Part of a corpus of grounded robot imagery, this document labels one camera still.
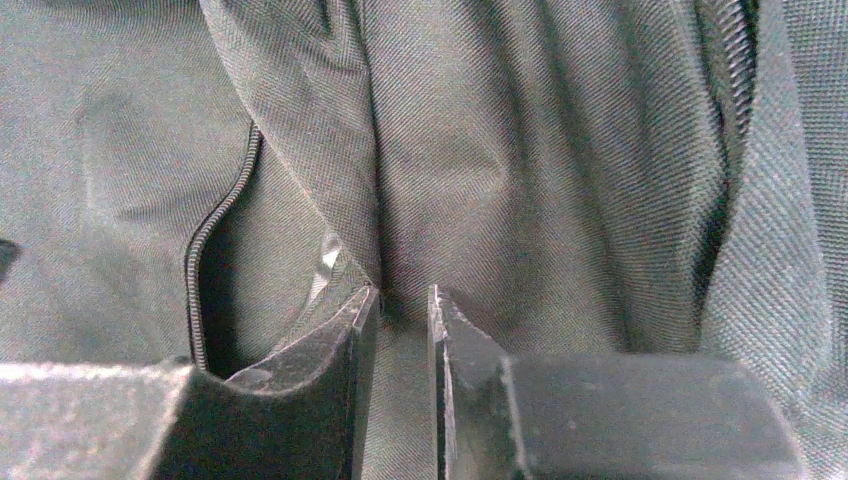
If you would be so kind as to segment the black student backpack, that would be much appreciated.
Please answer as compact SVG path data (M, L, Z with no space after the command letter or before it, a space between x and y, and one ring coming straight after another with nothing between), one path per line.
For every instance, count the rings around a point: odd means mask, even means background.
M847 475L843 1L5 1L3 362L228 377L338 271L368 479L431 479L426 289L508 350L699 353Z

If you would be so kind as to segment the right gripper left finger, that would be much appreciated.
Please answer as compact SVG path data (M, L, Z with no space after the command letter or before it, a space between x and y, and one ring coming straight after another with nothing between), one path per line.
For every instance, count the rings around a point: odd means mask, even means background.
M5 479L357 479L379 295L221 380L193 365L5 364Z

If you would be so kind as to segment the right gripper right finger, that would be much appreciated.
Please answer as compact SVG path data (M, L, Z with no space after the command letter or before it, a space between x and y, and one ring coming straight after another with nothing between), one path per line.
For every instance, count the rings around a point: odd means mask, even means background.
M801 479L742 365L691 355L511 355L428 293L440 479Z

